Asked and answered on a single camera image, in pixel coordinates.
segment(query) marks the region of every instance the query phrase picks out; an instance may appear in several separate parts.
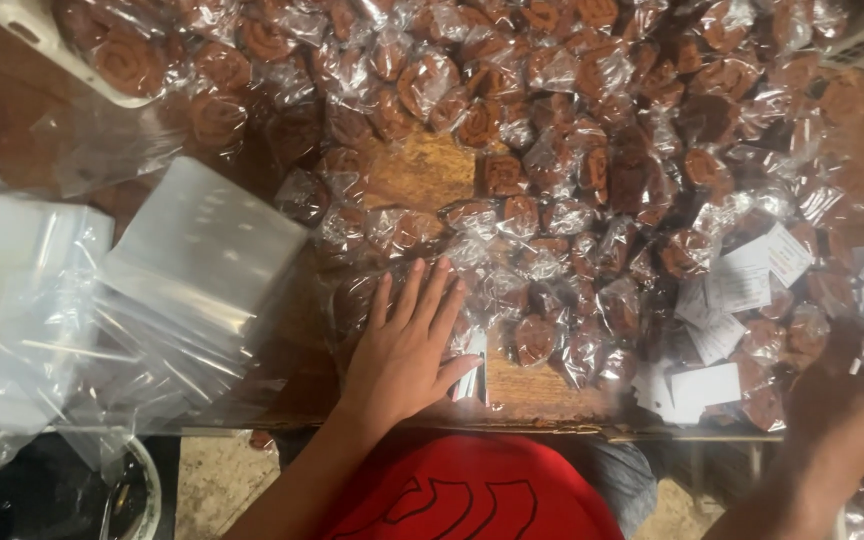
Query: floor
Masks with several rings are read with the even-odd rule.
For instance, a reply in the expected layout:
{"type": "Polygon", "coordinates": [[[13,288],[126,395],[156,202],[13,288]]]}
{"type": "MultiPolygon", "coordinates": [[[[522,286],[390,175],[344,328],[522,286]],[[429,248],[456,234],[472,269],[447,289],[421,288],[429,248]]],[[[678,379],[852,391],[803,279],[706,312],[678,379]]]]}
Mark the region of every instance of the floor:
{"type": "MultiPolygon", "coordinates": [[[[182,440],[175,540],[213,540],[276,478],[279,458],[249,446],[249,433],[182,440]]],[[[670,479],[658,485],[658,508],[631,540],[699,540],[715,521],[670,479]]]]}

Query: person's hand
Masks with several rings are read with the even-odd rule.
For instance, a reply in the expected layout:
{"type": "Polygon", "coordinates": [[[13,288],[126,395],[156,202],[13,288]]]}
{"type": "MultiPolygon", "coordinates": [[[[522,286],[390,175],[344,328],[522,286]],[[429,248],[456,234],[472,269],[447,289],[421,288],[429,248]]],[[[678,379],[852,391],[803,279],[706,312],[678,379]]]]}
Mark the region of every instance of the person's hand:
{"type": "Polygon", "coordinates": [[[440,366],[466,286],[456,280],[443,300],[450,269],[443,256],[419,299],[425,267],[422,259],[415,260],[391,316],[392,277],[386,273],[380,279],[337,407],[379,436],[438,401],[462,375],[482,363],[479,356],[468,354],[440,366]]]}
{"type": "Polygon", "coordinates": [[[807,453],[832,447],[858,468],[864,468],[864,369],[850,370],[861,356],[862,338],[864,321],[832,323],[822,357],[792,387],[786,437],[807,453]]]}

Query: red t-shirt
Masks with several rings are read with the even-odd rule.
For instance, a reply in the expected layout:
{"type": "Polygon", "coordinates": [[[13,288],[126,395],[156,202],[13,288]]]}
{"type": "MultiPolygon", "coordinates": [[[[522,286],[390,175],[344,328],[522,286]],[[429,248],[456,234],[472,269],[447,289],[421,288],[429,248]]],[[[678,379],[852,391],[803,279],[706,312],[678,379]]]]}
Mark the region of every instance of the red t-shirt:
{"type": "Polygon", "coordinates": [[[322,539],[622,539],[605,500],[568,461],[516,435],[380,448],[327,520],[322,539]]]}

